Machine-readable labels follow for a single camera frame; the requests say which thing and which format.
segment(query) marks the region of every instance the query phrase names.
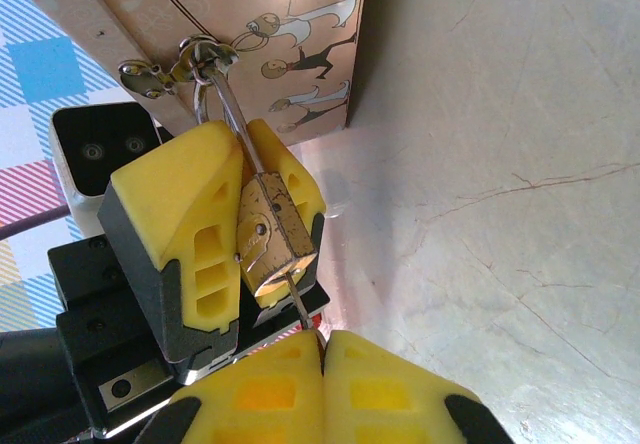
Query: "camera lens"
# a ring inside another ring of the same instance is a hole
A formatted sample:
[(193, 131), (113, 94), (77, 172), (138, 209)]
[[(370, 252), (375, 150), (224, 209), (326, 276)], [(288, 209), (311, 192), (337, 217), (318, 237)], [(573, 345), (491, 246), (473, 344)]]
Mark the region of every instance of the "camera lens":
[(124, 145), (127, 147), (127, 150), (136, 154), (139, 154), (144, 150), (144, 140), (139, 137), (130, 137), (125, 141)]
[(90, 161), (97, 161), (104, 157), (104, 148), (100, 144), (85, 144), (82, 155)]

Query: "plaid cloth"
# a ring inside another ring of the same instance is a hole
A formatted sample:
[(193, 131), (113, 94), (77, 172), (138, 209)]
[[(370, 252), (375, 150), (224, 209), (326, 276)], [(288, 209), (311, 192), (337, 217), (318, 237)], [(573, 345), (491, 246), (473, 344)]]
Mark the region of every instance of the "plaid cloth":
[[(30, 0), (0, 0), (0, 226), (64, 203), (48, 129), (61, 107), (130, 96)], [(0, 242), (0, 331), (55, 326), (47, 250), (82, 239), (73, 219)]]

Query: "cartoon figure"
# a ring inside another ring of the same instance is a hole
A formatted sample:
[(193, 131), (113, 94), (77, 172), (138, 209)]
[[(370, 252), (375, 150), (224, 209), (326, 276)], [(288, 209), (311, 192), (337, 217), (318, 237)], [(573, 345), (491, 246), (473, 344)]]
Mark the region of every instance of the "cartoon figure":
[[(297, 120), (296, 122), (282, 124), (278, 126), (278, 132), (287, 133), (293, 132), (302, 124), (306, 124), (307, 122), (313, 121), (314, 119), (318, 119), (321, 116), (324, 116), (327, 112), (331, 112), (334, 109), (338, 109), (339, 107), (347, 105), (347, 96), (349, 95), (349, 89), (351, 87), (350, 81), (343, 81), (342, 87), (334, 92), (333, 94), (329, 94), (324, 97), (318, 97), (320, 89), (317, 86), (314, 86), (313, 91), (308, 92), (306, 94), (299, 94), (296, 96), (289, 96), (284, 99), (278, 99), (274, 102), (269, 108), (269, 112), (279, 112), (285, 109), (288, 109), (291, 106), (298, 106), (303, 108), (306, 113), (305, 115)], [(312, 111), (306, 105), (318, 104), (320, 102), (332, 101), (341, 99), (343, 102), (338, 104), (337, 106), (330, 107), (329, 109), (323, 109), (321, 111)]]
[[(240, 34), (234, 39), (231, 45), (238, 51), (255, 51), (266, 46), (269, 43), (270, 38), (289, 34), (293, 36), (295, 40), (291, 47), (295, 47), (302, 44), (311, 35), (310, 21), (322, 16), (333, 15), (338, 19), (338, 22), (333, 27), (344, 27), (347, 20), (356, 10), (357, 3), (358, 0), (343, 0), (294, 16), (290, 14), (291, 0), (289, 0), (289, 8), (287, 10), (287, 15), (284, 18), (281, 19), (272, 12), (262, 14), (248, 23), (247, 28), (249, 31)], [(252, 36), (260, 38), (260, 42), (254, 46), (243, 48), (241, 44)]]
[(350, 44), (352, 42), (356, 42), (355, 33), (349, 39), (330, 44), (324, 51), (311, 56), (307, 56), (302, 50), (302, 47), (298, 47), (300, 58), (296, 62), (285, 62), (282, 59), (272, 59), (262, 65), (262, 75), (267, 79), (277, 79), (278, 77), (284, 76), (289, 71), (303, 71), (306, 69), (323, 67), (324, 70), (318, 77), (316, 77), (316, 79), (325, 79), (327, 73), (333, 69), (333, 64), (331, 64), (328, 59), (331, 50), (334, 47), (342, 46), (343, 44)]

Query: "yellow foam pad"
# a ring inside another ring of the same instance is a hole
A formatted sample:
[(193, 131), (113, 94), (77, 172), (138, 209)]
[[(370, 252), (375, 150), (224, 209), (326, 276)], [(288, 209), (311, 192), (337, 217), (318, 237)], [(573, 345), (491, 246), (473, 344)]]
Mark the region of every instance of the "yellow foam pad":
[(111, 183), (158, 271), (180, 261), (182, 321), (226, 332), (238, 318), (234, 261), (242, 148), (222, 121), (181, 134), (118, 169)]
[[(327, 210), (316, 181), (266, 122), (255, 119), (249, 122), (247, 128), (265, 170), (278, 172), (282, 176), (307, 232), (311, 233), (313, 218)], [(250, 173), (245, 172), (245, 181), (248, 181), (248, 177)], [(297, 283), (304, 274), (301, 272), (294, 276), (294, 281)], [(271, 307), (288, 294), (288, 286), (281, 286), (267, 295), (256, 297), (256, 301), (262, 308)]]
[(466, 444), (444, 399), (467, 389), (347, 331), (331, 334), (324, 368), (326, 444)]
[(182, 444), (321, 444), (322, 373), (314, 331), (294, 334), (178, 391), (200, 399)]

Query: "blue square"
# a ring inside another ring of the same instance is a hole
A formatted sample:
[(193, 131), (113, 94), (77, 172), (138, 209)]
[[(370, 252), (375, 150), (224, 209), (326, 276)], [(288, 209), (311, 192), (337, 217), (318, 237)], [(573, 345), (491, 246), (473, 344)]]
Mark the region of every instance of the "blue square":
[(86, 92), (68, 37), (7, 47), (28, 103)]

